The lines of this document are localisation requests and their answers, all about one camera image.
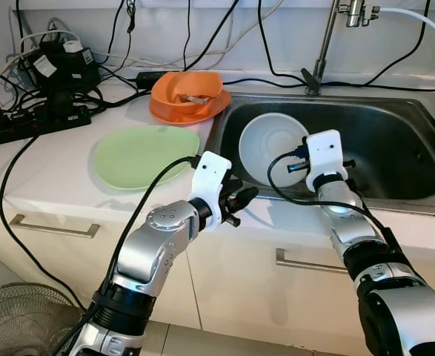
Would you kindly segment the white bowl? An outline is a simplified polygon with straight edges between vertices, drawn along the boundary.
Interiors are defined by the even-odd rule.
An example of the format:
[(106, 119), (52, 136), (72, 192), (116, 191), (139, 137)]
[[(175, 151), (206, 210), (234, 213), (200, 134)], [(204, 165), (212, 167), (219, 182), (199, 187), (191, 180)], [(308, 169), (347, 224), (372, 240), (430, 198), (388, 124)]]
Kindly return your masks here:
[(255, 116), (239, 139), (239, 159), (258, 183), (269, 186), (267, 169), (273, 160), (302, 145), (308, 130), (292, 116), (268, 113)]

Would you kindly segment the green plate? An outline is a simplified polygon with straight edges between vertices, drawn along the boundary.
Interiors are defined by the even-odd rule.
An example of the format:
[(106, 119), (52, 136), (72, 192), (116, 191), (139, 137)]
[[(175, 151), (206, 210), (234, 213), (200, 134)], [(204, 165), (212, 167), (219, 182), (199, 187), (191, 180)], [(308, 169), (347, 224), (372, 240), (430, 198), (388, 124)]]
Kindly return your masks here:
[(91, 167), (112, 188), (132, 191), (150, 185), (174, 160), (195, 156), (200, 147), (197, 132), (167, 125), (122, 128), (96, 143)]

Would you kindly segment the grey brown scrap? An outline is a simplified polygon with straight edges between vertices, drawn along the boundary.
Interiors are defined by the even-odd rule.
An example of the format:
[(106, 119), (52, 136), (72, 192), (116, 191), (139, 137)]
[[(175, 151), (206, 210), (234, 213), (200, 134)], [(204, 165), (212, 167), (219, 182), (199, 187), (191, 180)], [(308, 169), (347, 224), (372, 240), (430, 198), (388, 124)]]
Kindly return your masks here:
[(204, 105), (207, 104), (213, 97), (207, 97), (207, 96), (191, 96), (187, 95), (186, 93), (179, 93), (176, 94), (177, 101), (180, 102), (180, 104), (195, 104), (195, 105)]

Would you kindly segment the stainless steel sink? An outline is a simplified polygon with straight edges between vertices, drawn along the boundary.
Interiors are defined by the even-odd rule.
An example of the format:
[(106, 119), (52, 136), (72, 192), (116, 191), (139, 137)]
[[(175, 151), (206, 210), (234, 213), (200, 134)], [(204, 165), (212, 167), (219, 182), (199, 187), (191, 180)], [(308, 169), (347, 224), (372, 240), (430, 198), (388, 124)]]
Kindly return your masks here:
[(415, 99), (234, 93), (205, 148), (230, 159), (234, 176), (263, 197), (278, 194), (245, 172), (238, 143), (252, 119), (271, 112), (298, 119), (312, 134), (338, 130), (346, 159), (356, 163), (348, 173), (363, 199), (435, 197), (435, 121)]

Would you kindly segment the white cabinet door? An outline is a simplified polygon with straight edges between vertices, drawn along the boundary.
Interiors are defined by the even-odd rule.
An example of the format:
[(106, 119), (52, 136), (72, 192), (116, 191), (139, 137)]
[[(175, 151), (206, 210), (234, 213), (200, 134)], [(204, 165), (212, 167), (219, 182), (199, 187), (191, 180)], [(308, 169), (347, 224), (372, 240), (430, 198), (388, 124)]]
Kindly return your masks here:
[(325, 235), (223, 226), (187, 248), (201, 326), (315, 352), (370, 356), (353, 281)]
[[(88, 305), (102, 275), (105, 273), (116, 241), (124, 228), (123, 222), (95, 220), (74, 216), (56, 216), (40, 211), (18, 211), (4, 207), (6, 220), (11, 221), (17, 214), (25, 216), (24, 223), (41, 226), (72, 228), (85, 231), (91, 224), (99, 224), (98, 234), (91, 240), (71, 235), (38, 233), (37, 231), (14, 228), (14, 234), (27, 246), (32, 254), (51, 274), (64, 281)], [(18, 247), (7, 233), (0, 218), (0, 261), (24, 281), (61, 285), (51, 280), (36, 267), (35, 263)], [(201, 326), (196, 292), (193, 290), (189, 261), (186, 254), (180, 254), (173, 262), (165, 286), (157, 297), (153, 321), (174, 323), (177, 326), (199, 329)]]

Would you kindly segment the chrome faucet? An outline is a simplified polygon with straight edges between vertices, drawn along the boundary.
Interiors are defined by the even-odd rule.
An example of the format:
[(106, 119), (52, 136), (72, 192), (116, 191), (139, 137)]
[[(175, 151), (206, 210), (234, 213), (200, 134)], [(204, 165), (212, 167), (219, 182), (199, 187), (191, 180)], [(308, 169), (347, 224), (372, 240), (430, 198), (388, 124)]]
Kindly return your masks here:
[(306, 95), (318, 96), (321, 93), (322, 79), (325, 77), (327, 50), (331, 43), (333, 30), (335, 30), (336, 24), (338, 24), (339, 14), (345, 14), (345, 26), (348, 28), (367, 27), (371, 21), (379, 18), (380, 6), (366, 6), (365, 0), (346, 1), (347, 4), (343, 4), (342, 0), (332, 0), (325, 32), (323, 33), (321, 50), (319, 51), (318, 58), (316, 58), (314, 69), (312, 72), (306, 68), (301, 69), (306, 86)]

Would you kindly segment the orange bowl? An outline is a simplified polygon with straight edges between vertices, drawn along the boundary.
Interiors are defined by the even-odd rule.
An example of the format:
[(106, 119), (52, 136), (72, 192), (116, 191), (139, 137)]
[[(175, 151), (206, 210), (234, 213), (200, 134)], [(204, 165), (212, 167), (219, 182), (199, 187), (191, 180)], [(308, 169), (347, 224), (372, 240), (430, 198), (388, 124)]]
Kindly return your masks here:
[(167, 72), (156, 82), (150, 95), (152, 99), (177, 104), (176, 94), (217, 97), (222, 91), (222, 79), (217, 72), (184, 71)]

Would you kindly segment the small black power brick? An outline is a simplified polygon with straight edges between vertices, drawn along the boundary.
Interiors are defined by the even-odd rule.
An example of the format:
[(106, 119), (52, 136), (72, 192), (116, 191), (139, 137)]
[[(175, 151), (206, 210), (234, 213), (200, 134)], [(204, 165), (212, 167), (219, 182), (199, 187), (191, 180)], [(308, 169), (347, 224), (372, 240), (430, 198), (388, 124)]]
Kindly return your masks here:
[(135, 81), (136, 84), (151, 84), (153, 85), (154, 82), (159, 81), (161, 77), (163, 77), (165, 74), (167, 74), (167, 71), (144, 71), (139, 72), (139, 74), (136, 75)]

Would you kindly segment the black power strip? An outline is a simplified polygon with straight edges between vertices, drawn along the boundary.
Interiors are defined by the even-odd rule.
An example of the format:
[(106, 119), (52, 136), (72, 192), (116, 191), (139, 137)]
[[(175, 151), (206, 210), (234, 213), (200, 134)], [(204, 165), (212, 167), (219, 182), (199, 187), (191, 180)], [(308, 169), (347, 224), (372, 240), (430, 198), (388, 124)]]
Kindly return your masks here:
[(33, 138), (73, 128), (81, 128), (92, 121), (92, 111), (85, 105), (75, 106), (70, 116), (52, 116), (44, 106), (31, 112), (13, 115), (0, 114), (0, 145), (15, 140)]

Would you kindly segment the metal grille floor fan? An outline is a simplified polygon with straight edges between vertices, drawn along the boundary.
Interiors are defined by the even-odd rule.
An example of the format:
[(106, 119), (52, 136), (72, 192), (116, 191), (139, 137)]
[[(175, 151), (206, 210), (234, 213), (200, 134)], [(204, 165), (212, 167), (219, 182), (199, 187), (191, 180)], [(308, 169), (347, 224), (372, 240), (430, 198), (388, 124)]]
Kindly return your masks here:
[(41, 283), (0, 287), (0, 356), (51, 356), (82, 310)]

